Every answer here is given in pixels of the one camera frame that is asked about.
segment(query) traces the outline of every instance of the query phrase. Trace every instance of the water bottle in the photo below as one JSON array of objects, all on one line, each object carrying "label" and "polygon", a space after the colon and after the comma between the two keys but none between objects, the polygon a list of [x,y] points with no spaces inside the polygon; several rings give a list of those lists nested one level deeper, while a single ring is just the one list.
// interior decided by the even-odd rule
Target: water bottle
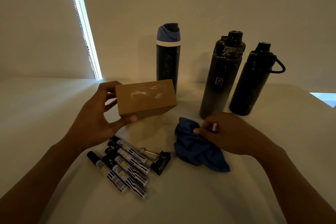
[{"label": "water bottle", "polygon": [[[279,74],[286,70],[270,52],[270,47],[271,44],[260,42],[255,51],[250,52],[229,105],[233,113],[249,115],[270,73]],[[281,71],[272,71],[275,62],[282,67]]]},{"label": "water bottle", "polygon": [[224,110],[246,47],[242,36],[241,31],[230,31],[216,42],[199,111],[202,119]]},{"label": "water bottle", "polygon": [[176,94],[181,36],[178,23],[159,27],[156,37],[156,80],[172,79]]}]

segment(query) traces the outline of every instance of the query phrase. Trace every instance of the binder clip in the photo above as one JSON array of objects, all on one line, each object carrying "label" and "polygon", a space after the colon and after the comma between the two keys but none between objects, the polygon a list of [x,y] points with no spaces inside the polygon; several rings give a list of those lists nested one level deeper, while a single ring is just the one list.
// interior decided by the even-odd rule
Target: binder clip
[{"label": "binder clip", "polygon": [[151,164],[150,168],[158,175],[161,175],[162,171],[166,168],[168,162],[171,159],[170,152],[161,151],[160,154],[157,154],[155,152],[146,150],[146,148],[140,148],[138,152],[141,153],[141,150],[157,156],[155,160],[152,160],[153,163]]}]

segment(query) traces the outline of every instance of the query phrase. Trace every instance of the person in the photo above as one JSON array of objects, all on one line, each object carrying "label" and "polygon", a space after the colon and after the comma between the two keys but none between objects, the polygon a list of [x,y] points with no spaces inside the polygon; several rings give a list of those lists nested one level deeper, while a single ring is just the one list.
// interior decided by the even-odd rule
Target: person
[{"label": "person", "polygon": [[[69,131],[0,199],[2,223],[37,223],[58,183],[84,150],[103,143],[137,117],[108,123],[104,112],[116,105],[115,86],[104,82],[84,104]],[[216,132],[211,133],[216,124]],[[336,212],[300,174],[286,152],[263,133],[232,113],[206,118],[194,133],[221,149],[250,155],[261,164],[288,223],[336,223]]]}]

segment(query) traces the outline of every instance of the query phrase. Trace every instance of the hand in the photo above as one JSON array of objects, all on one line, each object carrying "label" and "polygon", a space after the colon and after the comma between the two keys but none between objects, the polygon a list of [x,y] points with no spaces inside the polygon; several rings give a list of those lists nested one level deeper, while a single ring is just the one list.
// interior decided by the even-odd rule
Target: hand
[{"label": "hand", "polygon": [[116,98],[115,86],[119,84],[117,81],[99,84],[96,93],[84,104],[64,139],[72,140],[83,151],[103,143],[123,126],[137,121],[136,116],[131,116],[108,123],[104,117],[104,112],[117,104],[117,100],[107,105],[105,102]]},{"label": "hand", "polygon": [[[213,125],[216,132],[211,133]],[[220,112],[207,117],[194,133],[213,142],[219,148],[233,154],[260,158],[275,150],[277,146],[263,133],[233,113]]]}]

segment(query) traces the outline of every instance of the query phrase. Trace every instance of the microfiber cloth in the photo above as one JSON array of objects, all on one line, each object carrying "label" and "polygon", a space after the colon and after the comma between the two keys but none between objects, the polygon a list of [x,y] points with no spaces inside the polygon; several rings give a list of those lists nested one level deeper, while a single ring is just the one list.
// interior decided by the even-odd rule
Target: microfiber cloth
[{"label": "microfiber cloth", "polygon": [[175,129],[177,140],[174,148],[176,155],[195,166],[204,164],[213,171],[230,172],[222,150],[193,132],[194,128],[199,127],[197,122],[180,117],[179,124]]}]

